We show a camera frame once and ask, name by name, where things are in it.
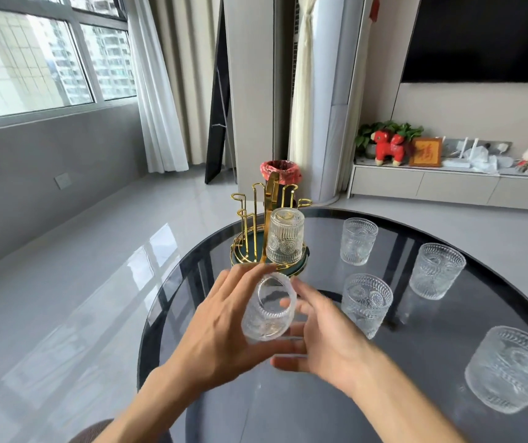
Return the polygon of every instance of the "television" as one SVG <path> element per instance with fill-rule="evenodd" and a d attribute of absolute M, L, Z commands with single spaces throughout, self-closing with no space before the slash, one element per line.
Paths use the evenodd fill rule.
<path fill-rule="evenodd" d="M 528 0 L 421 0 L 402 82 L 528 82 Z"/>

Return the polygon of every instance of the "glossy floor tile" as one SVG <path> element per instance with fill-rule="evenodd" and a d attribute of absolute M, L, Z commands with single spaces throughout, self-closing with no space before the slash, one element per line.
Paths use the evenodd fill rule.
<path fill-rule="evenodd" d="M 141 331 L 179 259 L 237 220 L 230 172 L 151 174 L 0 261 L 0 443 L 68 441 L 136 390 Z M 332 207 L 457 245 L 528 296 L 528 212 L 380 198 Z"/>

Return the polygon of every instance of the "forearm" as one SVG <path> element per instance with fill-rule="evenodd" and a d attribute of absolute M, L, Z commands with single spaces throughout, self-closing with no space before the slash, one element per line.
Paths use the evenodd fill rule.
<path fill-rule="evenodd" d="M 170 361 L 150 373 L 130 406 L 94 443 L 154 443 L 197 397 Z"/>
<path fill-rule="evenodd" d="M 352 398 L 384 443 L 464 442 L 454 425 L 376 347 L 357 367 Z"/>

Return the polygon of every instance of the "electrical outlet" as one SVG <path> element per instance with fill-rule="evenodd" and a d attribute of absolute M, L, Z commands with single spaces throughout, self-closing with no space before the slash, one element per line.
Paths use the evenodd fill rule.
<path fill-rule="evenodd" d="M 64 190 L 71 185 L 71 179 L 69 178 L 69 174 L 67 172 L 56 176 L 55 182 L 57 182 L 57 186 L 60 190 Z"/>

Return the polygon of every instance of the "tabletop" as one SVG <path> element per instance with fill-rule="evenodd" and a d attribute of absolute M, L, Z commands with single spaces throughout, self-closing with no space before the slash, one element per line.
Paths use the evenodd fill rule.
<path fill-rule="evenodd" d="M 308 207 L 302 211 L 310 256 L 299 277 L 338 303 L 348 275 L 370 273 L 385 280 L 393 290 L 393 304 L 373 342 L 470 441 L 528 441 L 528 407 L 513 415 L 489 409 L 464 379 L 467 363 L 490 328 L 506 325 L 528 332 L 528 299 L 524 294 L 464 253 L 467 266 L 445 297 L 423 299 L 408 286 L 418 249 L 426 242 L 446 243 L 382 217 L 332 208 Z M 340 259 L 342 224 L 350 217 L 369 219 L 379 227 L 364 266 L 350 266 Z M 209 236 L 166 278 L 143 330 L 139 387 L 152 369 L 171 356 L 216 276 L 231 267 L 230 246 L 240 230 L 237 222 Z M 313 375 L 279 372 L 264 362 L 201 395 L 164 441 L 321 443 L 380 439 L 356 405 L 339 390 Z"/>

